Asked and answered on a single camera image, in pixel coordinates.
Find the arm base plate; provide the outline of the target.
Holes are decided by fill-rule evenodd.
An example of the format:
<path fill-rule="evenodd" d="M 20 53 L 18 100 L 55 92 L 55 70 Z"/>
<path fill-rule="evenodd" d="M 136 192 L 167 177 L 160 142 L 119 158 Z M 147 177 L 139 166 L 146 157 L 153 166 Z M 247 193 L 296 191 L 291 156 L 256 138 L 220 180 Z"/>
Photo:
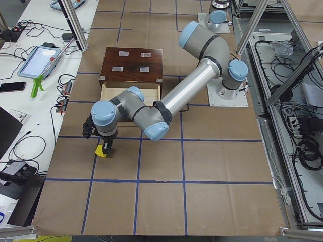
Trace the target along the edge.
<path fill-rule="evenodd" d="M 216 34 L 229 34 L 229 24 L 227 19 L 224 22 L 215 24 L 211 21 L 208 13 L 198 13 L 198 23 Z"/>
<path fill-rule="evenodd" d="M 248 108 L 244 82 L 236 90 L 226 89 L 222 84 L 222 78 L 213 79 L 207 85 L 210 107 L 241 107 Z"/>

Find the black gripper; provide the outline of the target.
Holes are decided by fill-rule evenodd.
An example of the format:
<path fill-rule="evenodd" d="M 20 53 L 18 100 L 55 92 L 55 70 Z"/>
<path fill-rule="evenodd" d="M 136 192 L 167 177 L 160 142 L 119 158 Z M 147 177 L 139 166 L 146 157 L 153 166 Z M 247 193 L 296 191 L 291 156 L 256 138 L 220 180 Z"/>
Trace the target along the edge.
<path fill-rule="evenodd" d="M 92 117 L 88 117 L 83 124 L 83 137 L 90 138 L 91 135 L 99 136 L 103 139 L 103 154 L 108 156 L 112 150 L 113 139 L 117 137 L 117 131 L 112 131 L 112 134 L 101 134 L 92 120 Z"/>

